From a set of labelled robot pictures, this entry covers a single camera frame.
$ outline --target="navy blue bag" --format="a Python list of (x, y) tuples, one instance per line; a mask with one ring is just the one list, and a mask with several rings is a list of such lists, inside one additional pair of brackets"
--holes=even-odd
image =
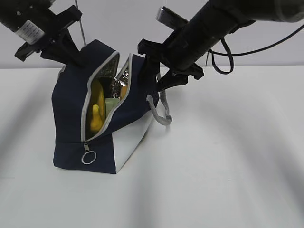
[[(62, 169), (116, 174), (152, 121), (154, 107), (159, 101), (156, 78), (139, 82), (144, 58), (137, 55), (130, 55), (116, 76), (119, 53), (97, 40), (84, 47), (81, 54), (88, 60), (88, 65), (84, 68), (67, 65), (59, 74), (52, 95), (56, 123), (53, 162)], [(86, 115), (92, 80), (102, 75), (119, 78), (126, 72), (129, 74), (126, 97), (108, 115), (101, 131), (88, 138)]]

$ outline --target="zipper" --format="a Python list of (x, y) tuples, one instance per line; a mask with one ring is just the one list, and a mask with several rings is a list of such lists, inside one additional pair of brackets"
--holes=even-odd
[(88, 93), (86, 95), (86, 99), (83, 105), (83, 109), (82, 109), (82, 114), (81, 114), (81, 126), (80, 126), (80, 135), (81, 135), (81, 141), (83, 143), (87, 142), (86, 139), (86, 115), (87, 115), (87, 111), (88, 111), (88, 107), (90, 104), (90, 100), (91, 100), (91, 96), (92, 96), (92, 81), (96, 78), (96, 76), (98, 75), (98, 73), (101, 71), (101, 69), (103, 67), (105, 67), (111, 60), (113, 60), (116, 56), (118, 56), (118, 60), (116, 63), (116, 69), (115, 69), (115, 73), (113, 74), (113, 77), (115, 77), (116, 72), (117, 72), (117, 68), (118, 68), (118, 63), (119, 63), (119, 52), (114, 52), (93, 74), (92, 76), (89, 78), (88, 81)]
[[(94, 163), (96, 161), (96, 158), (97, 158), (97, 153), (95, 151), (90, 150), (89, 145), (87, 144), (87, 142), (84, 142), (84, 149), (85, 149), (85, 153), (82, 156), (81, 162), (84, 165), (90, 165), (90, 164)], [(85, 158), (86, 158), (86, 156), (88, 156), (90, 154), (93, 154), (93, 158), (91, 159), (91, 161), (86, 162)]]
[(106, 129), (108, 128), (108, 126), (110, 125), (110, 122), (111, 122), (111, 119), (114, 115), (114, 113), (116, 112), (116, 110), (122, 105), (122, 103), (126, 100), (126, 98), (128, 97), (129, 95), (129, 92), (130, 92), (130, 88), (131, 88), (131, 79), (132, 79), (132, 64), (130, 64), (132, 62), (132, 58), (133, 56), (130, 55), (125, 66), (122, 68), (122, 70), (119, 72), (118, 76), (122, 75), (122, 73), (127, 69), (129, 68), (129, 80), (128, 80), (128, 91), (127, 91), (127, 94), (126, 96), (123, 98), (123, 100), (121, 100), (118, 105), (111, 110), (111, 112), (109, 113), (109, 115), (107, 116), (105, 122), (104, 122), (104, 125), (103, 127), (100, 129), (100, 131), (94, 136), (92, 137), (91, 139), (87, 139), (86, 138), (86, 115), (87, 115), (87, 109), (88, 109), (88, 106), (89, 106), (89, 102), (90, 102), (90, 99), (91, 99), (91, 95), (92, 95), (92, 91), (90, 90), (91, 89), (91, 83), (93, 81), (93, 79), (95, 78), (95, 76), (97, 74), (95, 74), (95, 76), (92, 78), (91, 82), (89, 83), (90, 84), (90, 87), (89, 87), (89, 93), (88, 93), (88, 96), (87, 96), (87, 99), (85, 101), (85, 104), (84, 104), (84, 109), (83, 109), (83, 113), (82, 113), (82, 128), (81, 128), (81, 135), (82, 135), (82, 141), (83, 142), (90, 142), (96, 138), (98, 138), (100, 135), (102, 135)]
[(110, 125), (110, 122), (112, 120), (112, 117), (113, 117), (114, 113), (124, 103), (124, 101), (129, 96), (129, 92), (130, 92), (130, 89), (131, 89), (131, 79), (132, 79), (132, 73), (131, 73), (131, 70), (132, 70), (131, 65), (132, 64), (130, 64), (131, 62), (132, 62), (132, 56), (130, 55), (127, 63), (125, 64), (125, 66), (122, 68), (122, 70), (118, 74), (120, 76), (127, 68), (129, 68), (128, 90), (127, 90), (126, 96), (118, 103), (118, 105), (114, 109), (111, 110), (111, 112), (109, 113), (109, 115), (107, 116), (107, 118), (104, 122), (103, 127), (100, 129), (100, 131), (93, 138), (87, 140), (88, 142), (98, 138), (100, 135), (102, 135), (106, 131), (106, 129)]

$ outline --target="bag handle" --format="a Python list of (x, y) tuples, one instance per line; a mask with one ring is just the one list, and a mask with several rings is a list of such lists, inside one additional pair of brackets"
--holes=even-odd
[[(159, 81), (161, 78), (162, 78), (161, 74), (157, 74), (157, 80)], [(172, 123), (173, 118), (170, 115), (170, 110), (169, 110), (169, 105), (168, 105), (167, 95), (165, 90), (160, 92), (160, 99), (161, 99), (161, 103), (165, 107), (165, 117), (158, 115), (156, 107), (154, 106), (153, 97), (151, 95), (147, 95), (147, 102), (149, 102), (150, 109), (152, 111), (154, 119), (161, 125), (169, 126)]]

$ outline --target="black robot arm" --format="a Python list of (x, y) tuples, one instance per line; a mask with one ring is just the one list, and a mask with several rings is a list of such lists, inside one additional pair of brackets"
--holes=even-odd
[(187, 21), (166, 7), (157, 20), (174, 32), (163, 44), (142, 40), (139, 54), (146, 54), (142, 75), (159, 73), (159, 63), (170, 70), (158, 84), (164, 90), (188, 83), (188, 76), (204, 76), (195, 62), (227, 34), (258, 20), (298, 22), (304, 18), (304, 0), (209, 0)]
[(72, 6), (56, 15), (49, 9), (54, 1), (0, 0), (0, 22), (25, 40), (15, 54), (20, 60), (42, 52), (42, 58), (82, 66), (84, 60), (67, 29), (82, 13)]

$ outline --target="zipper pull ring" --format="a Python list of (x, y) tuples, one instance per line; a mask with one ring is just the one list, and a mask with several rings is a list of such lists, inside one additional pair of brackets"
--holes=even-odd
[[(90, 150), (89, 145), (87, 144), (87, 141), (84, 143), (84, 148), (85, 148), (85, 154), (82, 156), (81, 162), (84, 165), (90, 165), (90, 164), (92, 164), (96, 161), (97, 153), (95, 151)], [(85, 157), (88, 156), (91, 153), (94, 154), (94, 158), (90, 162), (85, 162)]]

